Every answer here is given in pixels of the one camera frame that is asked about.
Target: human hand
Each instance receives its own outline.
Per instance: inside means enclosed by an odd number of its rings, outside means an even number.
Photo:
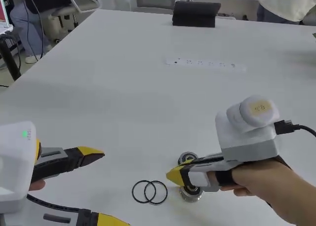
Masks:
[[[208,177],[216,181],[215,173]],[[257,196],[268,202],[274,211],[284,220],[299,226],[315,223],[316,188],[305,182],[291,169],[275,160],[264,160],[237,167],[232,172],[238,184],[222,187],[221,190],[233,190],[236,196]]]
[[[40,190],[43,189],[45,186],[45,181],[44,180],[39,180],[37,182],[34,182],[30,185],[29,190]]]

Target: metal bearing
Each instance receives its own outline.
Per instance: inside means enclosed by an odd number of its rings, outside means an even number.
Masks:
[[[201,199],[203,190],[198,187],[191,188],[184,186],[180,187],[180,194],[186,202],[194,203]]]
[[[197,159],[197,158],[198,158],[198,156],[193,152],[184,152],[183,154],[180,155],[180,157],[178,159],[178,164],[182,164],[187,160]]]
[[[190,159],[197,159],[198,156],[193,153],[193,152],[184,152],[183,154],[180,155],[179,159],[178,159],[178,164],[182,164],[185,161],[188,161]],[[186,201],[186,202],[197,202],[198,200],[201,199],[202,194],[203,194],[203,190],[201,188],[198,187],[194,187],[194,186],[184,186],[184,187],[180,187],[179,192],[182,196],[182,198]]]

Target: black case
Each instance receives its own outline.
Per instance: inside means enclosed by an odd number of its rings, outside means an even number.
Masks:
[[[177,1],[173,10],[172,25],[215,27],[215,17],[220,3]]]

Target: white cloth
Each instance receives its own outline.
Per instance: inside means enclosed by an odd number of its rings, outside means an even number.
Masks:
[[[316,5],[316,0],[259,0],[268,11],[290,21],[301,21]]]

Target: rubber o-ring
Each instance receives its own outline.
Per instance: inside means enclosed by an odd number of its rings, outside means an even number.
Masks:
[[[146,196],[146,189],[147,187],[149,186],[149,184],[152,184],[154,185],[153,183],[159,183],[160,185],[163,185],[164,188],[166,189],[166,196],[164,197],[164,199],[160,202],[152,202],[153,198],[152,199],[148,199],[148,197]],[[166,187],[166,185],[164,183],[162,183],[161,181],[150,181],[149,183],[147,183],[147,185],[145,186],[144,188],[144,196],[145,196],[145,199],[148,200],[149,203],[153,204],[153,205],[160,205],[162,203],[164,203],[165,200],[167,200],[167,197],[168,197],[168,189]]]
[[[150,200],[147,198],[147,196],[146,196],[146,201],[141,201],[141,200],[139,200],[139,199],[137,199],[137,198],[135,197],[135,195],[134,195],[134,189],[135,189],[135,187],[136,187],[138,184],[140,184],[140,183],[147,183],[146,186],[148,186],[149,184],[153,185],[153,187],[154,187],[154,189],[155,189],[155,193],[154,193],[154,196],[153,196]],[[132,188],[132,196],[133,196],[134,200],[136,200],[138,203],[141,203],[141,204],[149,203],[151,200],[154,199],[154,197],[156,196],[156,193],[157,193],[156,186],[155,186],[152,182],[147,181],[147,180],[140,180],[140,181],[138,181],[138,182],[133,186],[133,188]]]

